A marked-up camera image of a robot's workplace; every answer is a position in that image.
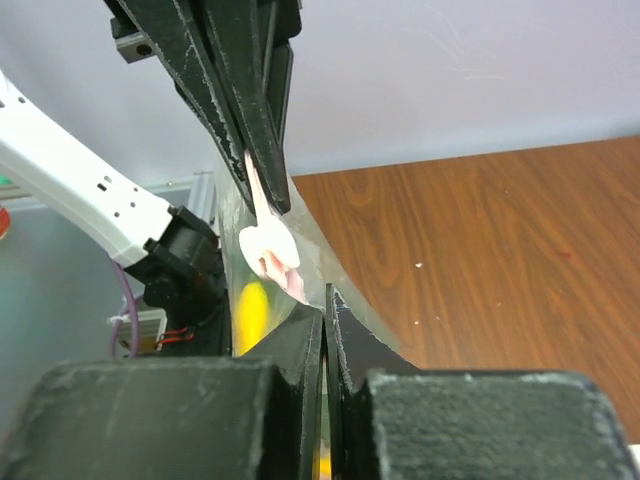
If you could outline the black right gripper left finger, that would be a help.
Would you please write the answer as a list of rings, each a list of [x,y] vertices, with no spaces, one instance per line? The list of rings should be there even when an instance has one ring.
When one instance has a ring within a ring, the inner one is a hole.
[[[247,354],[66,364],[1,449],[5,479],[315,479],[323,315],[297,306]]]

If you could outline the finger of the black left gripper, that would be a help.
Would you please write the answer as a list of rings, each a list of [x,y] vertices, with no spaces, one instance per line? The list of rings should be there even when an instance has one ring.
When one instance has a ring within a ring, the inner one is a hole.
[[[291,209],[284,134],[293,68],[290,39],[302,29],[298,1],[192,1],[196,28],[213,67],[222,111],[213,121],[230,135],[222,158],[251,207],[249,154],[267,201]]]
[[[176,91],[213,138],[247,207],[253,206],[240,130],[211,56],[200,1],[108,1],[117,22],[139,33]]]

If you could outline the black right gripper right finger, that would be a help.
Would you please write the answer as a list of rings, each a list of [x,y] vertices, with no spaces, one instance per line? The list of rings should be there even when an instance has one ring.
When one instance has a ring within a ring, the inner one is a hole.
[[[608,397],[563,370],[431,370],[333,286],[324,319],[336,479],[635,479]]]

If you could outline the clear zip top bag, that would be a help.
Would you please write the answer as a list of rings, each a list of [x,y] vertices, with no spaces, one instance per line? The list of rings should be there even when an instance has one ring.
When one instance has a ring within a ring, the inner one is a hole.
[[[303,278],[295,239],[275,213],[249,154],[244,155],[256,221],[235,243],[261,281],[295,306],[251,350],[234,360],[221,395],[230,451],[224,479],[306,479],[317,475],[321,408],[328,408],[330,464],[336,479],[388,479],[386,437],[374,380],[407,362],[353,311],[336,286]]]

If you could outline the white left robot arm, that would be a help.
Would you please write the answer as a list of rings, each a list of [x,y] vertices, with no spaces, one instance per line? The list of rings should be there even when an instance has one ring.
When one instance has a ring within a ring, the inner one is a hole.
[[[128,62],[156,56],[208,130],[256,222],[238,235],[260,278],[304,300],[283,137],[301,31],[296,1],[111,1],[111,32]],[[154,345],[169,356],[232,348],[219,239],[203,219],[109,166],[8,79],[1,82],[1,170],[91,237],[119,280],[136,279],[162,309]]]

